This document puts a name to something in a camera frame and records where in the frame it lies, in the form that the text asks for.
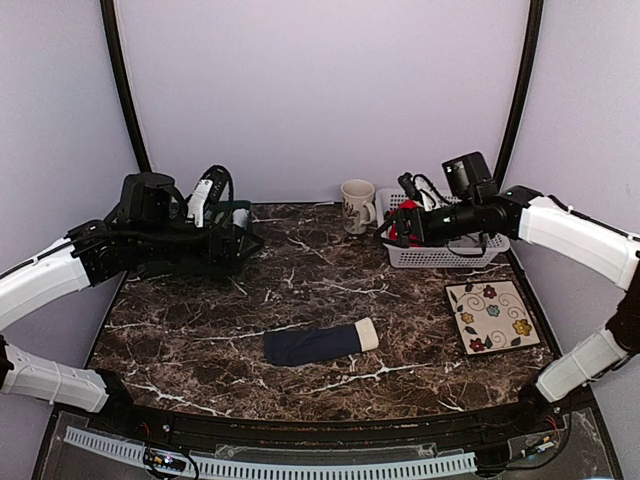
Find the navy underwear cream waistband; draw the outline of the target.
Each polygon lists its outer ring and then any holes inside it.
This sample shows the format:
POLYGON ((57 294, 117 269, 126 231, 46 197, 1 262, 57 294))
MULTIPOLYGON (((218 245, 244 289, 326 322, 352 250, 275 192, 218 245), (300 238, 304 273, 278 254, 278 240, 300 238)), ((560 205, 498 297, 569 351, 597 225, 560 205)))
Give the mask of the navy underwear cream waistband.
POLYGON ((297 367, 377 349, 379 338, 373 321, 365 317, 329 328, 267 332, 263 346, 271 365, 297 367))

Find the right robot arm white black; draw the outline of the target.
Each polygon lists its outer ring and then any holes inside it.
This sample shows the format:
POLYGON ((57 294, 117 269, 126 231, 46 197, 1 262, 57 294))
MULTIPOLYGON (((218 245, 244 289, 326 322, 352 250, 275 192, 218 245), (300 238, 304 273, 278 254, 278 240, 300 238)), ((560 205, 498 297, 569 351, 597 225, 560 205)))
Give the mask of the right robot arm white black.
POLYGON ((483 155, 469 153, 442 165, 453 204, 436 208, 405 173, 398 183, 413 208, 397 208, 378 226, 384 244, 400 248, 442 246, 467 234, 501 234, 572 259, 611 280, 625 293, 606 324, 570 353, 542 370, 519 394, 510 424, 534 432, 549 416, 549 405, 573 390, 616 370, 639 352, 639 237, 601 223, 552 195, 525 186, 502 191, 483 155))

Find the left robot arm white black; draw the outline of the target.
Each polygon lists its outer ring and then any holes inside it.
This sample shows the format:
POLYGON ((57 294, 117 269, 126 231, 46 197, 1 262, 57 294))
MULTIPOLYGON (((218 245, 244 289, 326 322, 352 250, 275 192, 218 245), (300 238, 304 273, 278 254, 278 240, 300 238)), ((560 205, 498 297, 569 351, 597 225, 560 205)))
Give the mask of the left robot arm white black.
MULTIPOLYGON (((2 273, 1 327, 123 272, 232 275, 263 245, 252 231, 251 206, 235 200, 225 167, 210 167, 187 196, 168 175, 130 174, 104 219, 69 230, 2 273)), ((7 341, 1 343, 1 391, 101 413, 120 436, 141 427, 140 412, 130 406, 117 374, 60 364, 7 341)))

